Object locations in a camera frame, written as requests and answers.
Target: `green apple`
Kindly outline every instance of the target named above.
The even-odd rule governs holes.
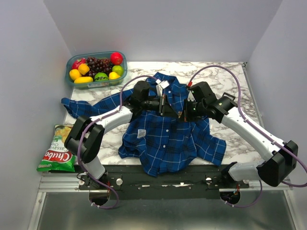
[[[95,75],[95,81],[107,81],[109,77],[105,73],[97,73]]]
[[[121,76],[124,73],[124,68],[122,66],[113,66],[112,71]]]

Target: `gray wall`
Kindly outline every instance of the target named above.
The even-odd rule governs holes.
[[[73,55],[247,61],[282,0],[44,0]]]
[[[40,174],[36,168],[62,123],[70,53],[40,0],[0,8],[0,229],[27,229]]]
[[[307,163],[307,1],[284,0],[248,61],[248,75],[265,127],[299,145]],[[300,165],[291,174],[304,184]],[[300,213],[307,226],[307,188],[295,189]]]

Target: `red apple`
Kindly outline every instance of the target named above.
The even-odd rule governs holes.
[[[81,64],[85,64],[86,63],[86,59],[85,58],[81,58],[76,60],[73,65],[72,65],[72,69],[78,69],[79,65]]]
[[[119,52],[114,52],[113,54],[111,54],[111,62],[114,65],[120,65],[123,61],[123,56],[119,53]]]

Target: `black metal frame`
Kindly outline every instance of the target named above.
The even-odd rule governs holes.
[[[153,177],[146,174],[141,165],[105,165],[108,174],[102,180],[105,183],[110,182],[121,200],[220,199],[219,189],[236,189],[237,184],[240,188],[249,188],[249,185],[242,181],[225,181],[221,171],[226,167],[227,165],[190,165],[176,173],[168,172]],[[122,179],[122,185],[116,184],[118,178]],[[81,190],[105,189],[89,180],[87,175],[82,176],[82,179],[85,184],[79,186]],[[110,194],[110,199],[116,199],[113,193]]]

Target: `chip bag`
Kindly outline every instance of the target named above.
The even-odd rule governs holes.
[[[71,131],[70,125],[55,126],[55,134],[50,148],[45,153],[37,171],[63,170],[74,172],[75,156],[64,147],[65,140]]]

